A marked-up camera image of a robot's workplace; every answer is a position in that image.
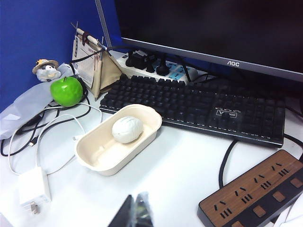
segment aoc logo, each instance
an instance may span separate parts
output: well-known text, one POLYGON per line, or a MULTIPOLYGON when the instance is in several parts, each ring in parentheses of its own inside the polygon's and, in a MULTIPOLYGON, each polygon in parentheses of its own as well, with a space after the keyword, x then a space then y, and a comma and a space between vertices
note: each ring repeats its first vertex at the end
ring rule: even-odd
POLYGON ((235 61, 228 61, 227 64, 228 64, 228 65, 231 65, 231 66, 236 66, 236 67, 239 67, 239 66, 240 66, 240 63, 235 62, 235 61))

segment white stress ball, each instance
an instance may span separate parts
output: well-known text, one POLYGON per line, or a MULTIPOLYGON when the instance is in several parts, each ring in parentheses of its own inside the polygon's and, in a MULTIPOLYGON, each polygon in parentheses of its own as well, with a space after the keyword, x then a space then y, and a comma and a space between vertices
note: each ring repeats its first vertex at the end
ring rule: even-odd
POLYGON ((143 132, 143 123, 132 116, 122 117, 117 120, 112 128, 112 134, 120 143, 130 143, 143 132))

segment white cable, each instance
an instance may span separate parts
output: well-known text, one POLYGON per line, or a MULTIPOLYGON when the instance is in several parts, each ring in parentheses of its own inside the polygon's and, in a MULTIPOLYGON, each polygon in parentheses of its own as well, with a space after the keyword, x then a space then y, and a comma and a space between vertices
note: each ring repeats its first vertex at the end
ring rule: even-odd
MULTIPOLYGON (((52 119, 43 129, 42 129, 42 131, 40 132, 40 134, 39 134, 39 136, 38 136, 38 140, 37 140, 37 147, 36 147, 36 167, 38 167, 39 166, 39 164, 38 164, 38 150, 39 150, 39 144, 40 144, 40 140, 41 140, 41 136, 42 136, 42 134, 43 134, 43 132, 55 121, 55 120, 57 120, 58 118, 61 118, 61 117, 63 117, 63 116, 70 116, 70 117, 72 117, 76 122, 77 122, 77 124, 80 126, 80 128, 82 129, 82 131, 83 131, 83 134, 85 134, 85 131, 84 131, 84 129, 83 129, 83 127, 82 127, 82 125, 80 124, 80 122, 78 121, 78 119, 75 117, 75 116, 73 116, 73 115, 71 115, 71 114, 63 114, 63 115, 60 115, 60 116, 58 116, 58 117, 56 117, 56 118, 54 118, 54 119, 52 119)), ((62 167, 60 167, 58 170, 56 170, 56 171, 54 171, 54 172, 52 172, 52 173, 50 173, 50 174, 53 174, 53 173, 55 173, 55 172, 57 172, 57 171, 59 171, 60 169, 62 169, 67 163, 69 163, 72 159, 73 159, 73 157, 74 157, 74 155, 62 166, 62 167)))
MULTIPOLYGON (((44 110, 50 110, 50 109, 61 109, 61 108, 64 108, 63 106, 57 106, 57 107, 47 107, 47 108, 44 108, 42 111, 44 110)), ((8 163, 9 163, 9 169, 11 170, 12 173, 16 174, 16 175, 20 175, 20 173, 17 173, 16 171, 13 170, 12 166, 11 166, 11 163, 10 163, 10 154, 11 154, 11 145, 12 145, 12 142, 13 142, 13 139, 17 133, 19 129, 15 130, 13 135, 11 136, 10 138, 10 141, 9 141, 9 153, 8 153, 8 163)))
MULTIPOLYGON (((78 103, 78 104, 90 106, 91 108, 93 108, 93 109, 99 111, 99 112, 100 112, 100 123, 102 122, 102 111, 101 111, 100 109, 95 108, 95 107, 93 107, 93 106, 91 106, 91 105, 89 105, 89 104, 87 104, 87 103, 78 103)), ((64 106, 56 106, 56 107, 53 106, 53 107, 44 108, 43 110, 61 109, 61 108, 65 108, 65 107, 64 107, 64 106)), ((71 117, 77 122, 77 124, 81 127, 81 129, 82 129, 82 131, 83 131, 83 134, 85 134, 85 131, 84 131, 82 125, 80 124, 80 122, 78 121, 78 119, 77 119, 75 116, 71 115, 71 114, 68 114, 68 113, 67 113, 67 114, 63 114, 63 115, 60 115, 60 116, 58 116, 58 117, 52 119, 52 120, 51 120, 43 129, 42 129, 42 131, 39 133, 38 140, 37 140, 37 147, 36 147, 36 167, 38 167, 38 149, 39 149, 39 143, 40 143, 40 140, 41 140, 40 138, 41 138, 43 132, 44 132, 48 127, 50 127, 51 124, 52 124, 55 120, 57 120, 58 118, 63 117, 63 116, 71 116, 71 117)), ((14 131, 13 135, 11 136, 10 142, 9 142, 8 163, 9 163, 9 169, 11 170, 11 172, 14 173, 14 174, 16 174, 16 175, 20 175, 20 173, 17 173, 16 171, 13 170, 13 168, 12 168, 12 166, 11 166, 11 163, 10 163, 11 145, 12 145, 12 141, 13 141, 13 139, 14 139, 14 137, 15 137, 17 131, 18 131, 18 129, 14 131)), ((47 175, 51 175, 51 174, 54 174, 54 173, 58 172, 60 169, 62 169, 64 166, 66 166, 70 161, 72 161, 72 159, 73 159, 74 157, 75 157, 75 155, 73 155, 73 156, 72 156, 65 164, 63 164, 59 169, 57 169, 57 170, 55 170, 54 172, 51 172, 51 173, 49 173, 49 174, 47 174, 47 175)))
POLYGON ((19 173, 15 172, 15 171, 13 170, 13 168, 11 167, 11 165, 10 165, 10 151, 11 151, 11 144, 12 144, 12 142, 13 142, 14 136, 15 136, 15 134, 16 134, 17 131, 18 131, 18 129, 14 131, 14 133, 13 133, 13 135, 11 136, 10 141, 9 141, 8 161, 9 161, 9 169, 11 170, 11 172, 14 173, 14 174, 16 174, 16 175, 20 175, 19 173))
POLYGON ((90 106, 91 108, 99 111, 100 112, 100 123, 102 122, 102 111, 99 108, 95 108, 95 107, 93 107, 93 106, 91 106, 91 105, 89 105, 87 103, 78 103, 78 104, 87 105, 87 106, 90 106))

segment beige container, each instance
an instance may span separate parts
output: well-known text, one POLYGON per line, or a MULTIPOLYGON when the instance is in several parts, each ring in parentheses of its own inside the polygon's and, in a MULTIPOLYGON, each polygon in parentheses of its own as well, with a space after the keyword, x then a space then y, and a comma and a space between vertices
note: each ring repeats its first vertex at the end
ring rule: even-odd
POLYGON ((86 133, 76 144, 75 155, 83 166, 102 175, 113 175, 156 138, 161 124, 162 118, 154 109, 128 105, 86 133), (136 117, 143 123, 143 133, 127 144, 117 142, 112 135, 113 124, 125 116, 136 117))

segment computer monitor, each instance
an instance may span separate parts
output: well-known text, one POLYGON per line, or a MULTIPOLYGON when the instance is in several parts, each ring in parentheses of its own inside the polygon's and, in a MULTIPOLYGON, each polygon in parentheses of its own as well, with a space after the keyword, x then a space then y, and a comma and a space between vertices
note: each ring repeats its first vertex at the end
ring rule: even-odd
POLYGON ((303 81, 302 0, 115 0, 122 40, 303 81))

